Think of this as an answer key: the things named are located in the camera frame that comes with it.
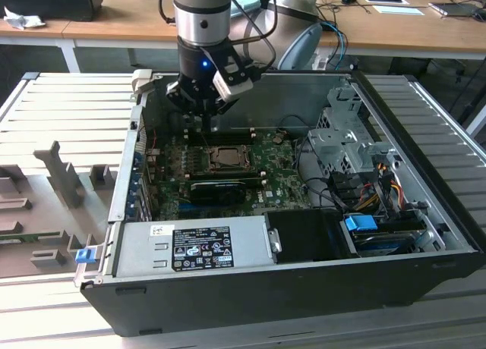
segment white sticker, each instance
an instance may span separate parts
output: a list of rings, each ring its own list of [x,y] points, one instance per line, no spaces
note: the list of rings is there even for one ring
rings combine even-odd
[[[175,225],[152,225],[150,226],[150,236],[172,235]]]
[[[233,257],[232,256],[217,256],[216,259],[219,262],[230,262],[230,261],[233,260]]]

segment warning label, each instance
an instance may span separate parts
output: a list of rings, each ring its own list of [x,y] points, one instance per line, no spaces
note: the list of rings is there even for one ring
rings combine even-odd
[[[233,267],[229,226],[174,230],[172,246],[176,272]]]

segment blue plastic tab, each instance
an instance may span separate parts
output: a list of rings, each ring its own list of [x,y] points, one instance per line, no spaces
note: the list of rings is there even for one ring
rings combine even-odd
[[[96,248],[79,249],[76,252],[76,263],[96,263]]]
[[[377,230],[377,223],[371,215],[352,215],[345,221],[348,231]]]

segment desk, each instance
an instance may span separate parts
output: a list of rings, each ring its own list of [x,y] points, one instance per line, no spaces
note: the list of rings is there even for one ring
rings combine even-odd
[[[2,23],[0,43],[58,46],[69,71],[79,72],[74,54],[76,47],[128,49],[176,49],[176,29],[161,19],[158,0],[104,0],[93,22],[47,20],[38,30],[19,31]],[[339,2],[340,0],[319,0]],[[448,0],[407,0],[411,5]],[[164,1],[169,16],[171,0]],[[486,55],[486,24],[473,19],[440,18],[431,8],[420,9],[424,16],[371,14],[358,6],[341,7],[336,18],[349,39],[348,54],[419,58],[483,59]],[[332,19],[330,11],[325,15]],[[325,33],[322,49],[336,46],[333,33]]]

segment yellow wire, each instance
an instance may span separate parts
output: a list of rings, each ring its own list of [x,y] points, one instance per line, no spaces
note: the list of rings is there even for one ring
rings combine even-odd
[[[366,200],[364,201],[360,206],[358,206],[356,208],[356,210],[361,210],[365,207],[368,207],[369,205],[371,205],[372,203],[374,203],[376,200],[378,200],[378,195],[373,195],[372,198],[370,198],[369,200]]]

